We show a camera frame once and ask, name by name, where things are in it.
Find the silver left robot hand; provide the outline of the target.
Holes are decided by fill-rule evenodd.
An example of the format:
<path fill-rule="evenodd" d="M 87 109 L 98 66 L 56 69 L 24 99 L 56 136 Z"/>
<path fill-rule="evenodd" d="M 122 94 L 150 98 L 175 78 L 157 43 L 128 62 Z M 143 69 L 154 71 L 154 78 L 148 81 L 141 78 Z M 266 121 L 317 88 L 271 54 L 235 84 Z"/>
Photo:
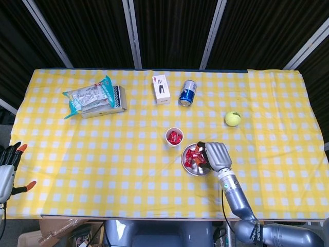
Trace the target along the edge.
<path fill-rule="evenodd" d="M 15 174 L 27 147 L 27 144 L 17 142 L 1 149 L 1 204 L 6 204 L 13 195 L 30 191 L 36 185 L 36 181 L 32 181 L 26 186 L 14 187 Z"/>

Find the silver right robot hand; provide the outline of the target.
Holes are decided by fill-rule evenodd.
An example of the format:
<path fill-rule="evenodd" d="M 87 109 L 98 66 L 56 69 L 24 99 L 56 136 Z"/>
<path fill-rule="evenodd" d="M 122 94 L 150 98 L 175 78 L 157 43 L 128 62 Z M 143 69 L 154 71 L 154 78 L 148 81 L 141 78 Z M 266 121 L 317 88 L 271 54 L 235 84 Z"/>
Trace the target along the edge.
<path fill-rule="evenodd" d="M 198 148 L 202 148 L 203 162 L 197 162 L 198 167 L 219 172 L 222 169 L 230 169 L 232 160 L 224 143 L 198 142 Z"/>

